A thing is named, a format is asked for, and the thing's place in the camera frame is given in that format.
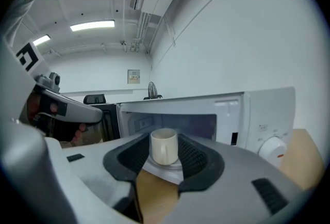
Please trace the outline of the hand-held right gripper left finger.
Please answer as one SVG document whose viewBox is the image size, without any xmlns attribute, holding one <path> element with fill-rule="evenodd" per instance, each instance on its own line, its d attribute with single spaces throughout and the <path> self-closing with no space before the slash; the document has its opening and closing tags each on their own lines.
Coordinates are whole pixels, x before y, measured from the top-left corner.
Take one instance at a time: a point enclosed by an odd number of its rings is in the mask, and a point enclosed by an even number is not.
<svg viewBox="0 0 330 224">
<path fill-rule="evenodd" d="M 149 134 L 63 149 L 78 177 L 113 209 L 139 208 L 137 176 L 149 156 Z"/>
</svg>

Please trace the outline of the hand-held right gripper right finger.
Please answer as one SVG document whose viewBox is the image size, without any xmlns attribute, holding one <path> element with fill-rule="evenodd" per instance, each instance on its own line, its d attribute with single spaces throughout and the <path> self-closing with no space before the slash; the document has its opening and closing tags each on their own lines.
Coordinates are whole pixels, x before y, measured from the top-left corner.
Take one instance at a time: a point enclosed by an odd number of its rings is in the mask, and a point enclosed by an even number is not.
<svg viewBox="0 0 330 224">
<path fill-rule="evenodd" d="M 257 154 L 179 135 L 184 179 L 165 223 L 288 223 L 310 192 Z"/>
</svg>

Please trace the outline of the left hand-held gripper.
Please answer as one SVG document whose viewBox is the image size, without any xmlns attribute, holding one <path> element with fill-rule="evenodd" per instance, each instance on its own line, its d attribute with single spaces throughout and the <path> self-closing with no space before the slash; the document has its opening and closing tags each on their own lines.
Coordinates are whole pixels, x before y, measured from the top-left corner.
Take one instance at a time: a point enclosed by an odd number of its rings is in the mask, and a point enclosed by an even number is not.
<svg viewBox="0 0 330 224">
<path fill-rule="evenodd" d="M 101 121 L 100 109 L 61 95 L 59 83 L 33 42 L 13 52 L 1 41 L 2 120 L 26 119 L 59 141 L 71 141 L 81 124 Z"/>
</svg>

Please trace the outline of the person's left hand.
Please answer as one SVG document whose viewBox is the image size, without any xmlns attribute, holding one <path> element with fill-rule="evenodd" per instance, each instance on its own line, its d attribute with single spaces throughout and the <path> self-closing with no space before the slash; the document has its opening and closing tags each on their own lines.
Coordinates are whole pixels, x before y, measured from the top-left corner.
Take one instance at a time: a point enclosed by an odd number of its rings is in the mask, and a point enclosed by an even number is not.
<svg viewBox="0 0 330 224">
<path fill-rule="evenodd" d="M 86 125 L 84 123 L 80 124 L 79 128 L 75 131 L 72 141 L 73 142 L 78 141 L 85 130 L 86 130 Z"/>
</svg>

